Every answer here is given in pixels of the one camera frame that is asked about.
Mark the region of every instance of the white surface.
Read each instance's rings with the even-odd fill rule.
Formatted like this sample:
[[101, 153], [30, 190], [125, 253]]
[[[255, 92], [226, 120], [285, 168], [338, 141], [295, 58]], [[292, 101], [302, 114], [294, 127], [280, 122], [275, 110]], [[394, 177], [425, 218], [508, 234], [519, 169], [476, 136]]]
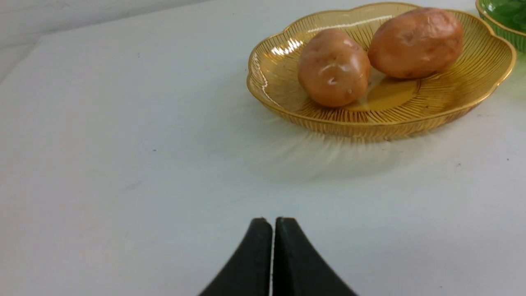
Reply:
[[43, 34], [205, 0], [1, 0], [0, 48]]
[[261, 39], [359, 4], [217, 0], [43, 39], [0, 85], [0, 295], [195, 295], [279, 215], [362, 296], [523, 294], [526, 61], [392, 143], [312, 134], [246, 90]]

